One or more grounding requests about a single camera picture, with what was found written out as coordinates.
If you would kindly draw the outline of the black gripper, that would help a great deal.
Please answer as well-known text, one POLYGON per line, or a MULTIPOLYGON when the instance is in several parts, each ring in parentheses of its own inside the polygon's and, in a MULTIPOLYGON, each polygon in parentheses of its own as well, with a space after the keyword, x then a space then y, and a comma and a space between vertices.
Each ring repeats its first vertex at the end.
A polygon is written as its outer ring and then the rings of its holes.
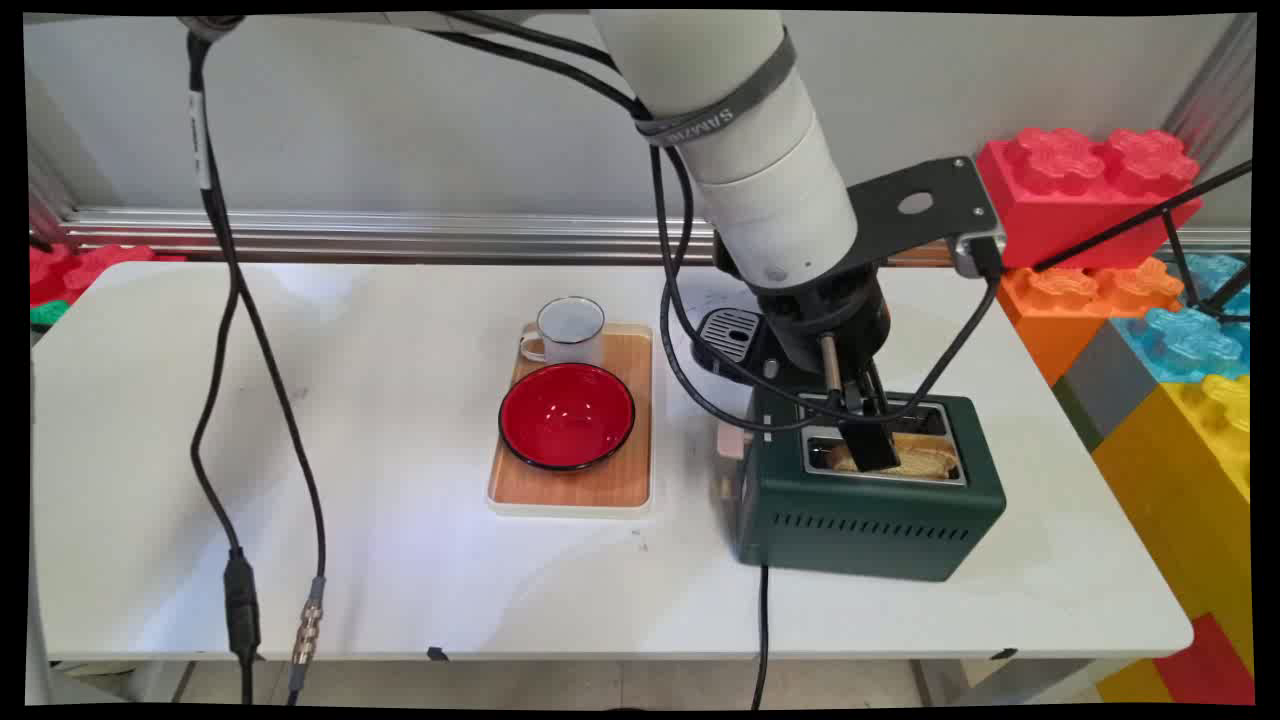
MULTIPOLYGON (((891 327, 878 272, 876 264, 851 266, 786 292, 749 286, 774 337, 769 355, 778 359, 780 375, 823 375, 829 406, 850 414, 860 409, 863 416, 890 413, 877 377, 863 375, 891 327), (844 378, 855 379, 846 383, 844 378)), ((878 473, 900 465, 887 423, 841 420, 837 428, 855 471, 878 473)))

